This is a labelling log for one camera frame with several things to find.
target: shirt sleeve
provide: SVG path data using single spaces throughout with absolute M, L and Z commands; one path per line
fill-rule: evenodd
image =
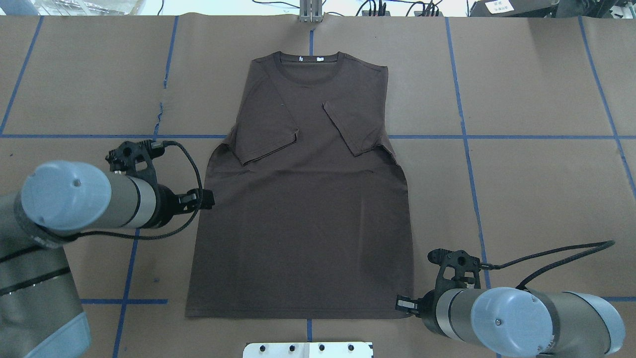
M 367 72 L 368 85 L 361 86 L 360 92 L 330 99 L 322 105 L 354 156 L 380 145 L 384 133 L 389 70 L 382 67 Z
M 237 121 L 224 143 L 242 165 L 296 142 L 298 126 L 261 64 L 252 61 Z

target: neckline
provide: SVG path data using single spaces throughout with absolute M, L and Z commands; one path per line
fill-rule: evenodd
M 294 83 L 298 83 L 300 85 L 317 85 L 317 84 L 332 80 L 340 72 L 340 68 L 342 67 L 342 64 L 344 62 L 344 57 L 345 57 L 344 53 L 342 52 L 337 52 L 333 55 L 326 55 L 326 56 L 289 55 L 289 54 L 284 54 L 281 51 L 273 53 L 273 59 L 274 59 L 274 64 L 276 65 L 276 70 L 278 70 L 278 72 L 285 79 L 292 81 Z M 285 66 L 282 65 L 282 61 L 297 62 L 297 63 L 306 62 L 308 64 L 321 63 L 322 61 L 327 63 L 335 62 L 336 66 L 335 66 L 335 69 L 332 70 L 332 72 L 328 76 L 318 78 L 316 80 L 306 80 L 306 79 L 298 78 L 297 76 L 292 75 L 285 68 Z

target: white bracket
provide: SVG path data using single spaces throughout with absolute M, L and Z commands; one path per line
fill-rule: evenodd
M 300 0 L 300 22 L 322 22 L 322 0 Z
M 250 343 L 243 358 L 373 358 L 371 342 Z

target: t-shirt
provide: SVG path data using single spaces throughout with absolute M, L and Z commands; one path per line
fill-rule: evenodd
M 212 154 L 189 317 L 394 319 L 413 293 L 406 178 L 384 127 L 388 69 L 338 52 L 253 60 Z

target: white label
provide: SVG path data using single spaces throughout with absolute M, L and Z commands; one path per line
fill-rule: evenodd
M 510 5 L 509 0 L 496 0 L 485 3 L 488 11 L 490 13 L 507 13 L 509 11 L 514 11 L 512 5 Z

